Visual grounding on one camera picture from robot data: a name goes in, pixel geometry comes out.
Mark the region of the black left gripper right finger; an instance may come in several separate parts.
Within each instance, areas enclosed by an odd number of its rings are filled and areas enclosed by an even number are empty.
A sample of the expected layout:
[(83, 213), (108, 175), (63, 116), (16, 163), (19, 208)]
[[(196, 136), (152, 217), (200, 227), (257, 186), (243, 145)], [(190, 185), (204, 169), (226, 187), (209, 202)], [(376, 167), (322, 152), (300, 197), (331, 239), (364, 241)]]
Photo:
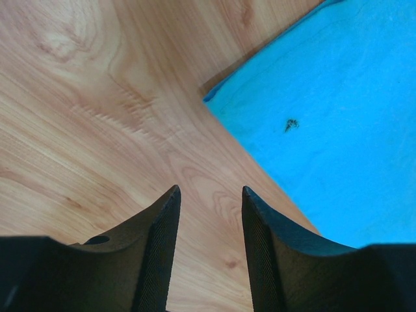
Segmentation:
[(242, 190), (255, 311), (414, 311), (415, 245), (351, 248), (302, 227)]

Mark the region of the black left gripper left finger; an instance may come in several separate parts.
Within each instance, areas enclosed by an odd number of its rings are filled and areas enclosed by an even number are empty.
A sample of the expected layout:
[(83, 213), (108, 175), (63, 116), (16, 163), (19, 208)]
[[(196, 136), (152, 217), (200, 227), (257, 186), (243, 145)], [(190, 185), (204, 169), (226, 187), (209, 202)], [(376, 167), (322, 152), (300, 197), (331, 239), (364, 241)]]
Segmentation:
[(164, 311), (181, 191), (79, 244), (1, 238), (2, 311)]

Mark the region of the light blue t-shirt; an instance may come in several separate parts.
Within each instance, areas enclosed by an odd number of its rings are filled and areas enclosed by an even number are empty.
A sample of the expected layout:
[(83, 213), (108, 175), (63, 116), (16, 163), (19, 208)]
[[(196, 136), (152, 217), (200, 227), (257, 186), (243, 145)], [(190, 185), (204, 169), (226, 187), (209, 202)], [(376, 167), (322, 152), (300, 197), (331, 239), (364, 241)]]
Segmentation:
[(327, 239), (415, 242), (415, 1), (325, 1), (203, 101)]

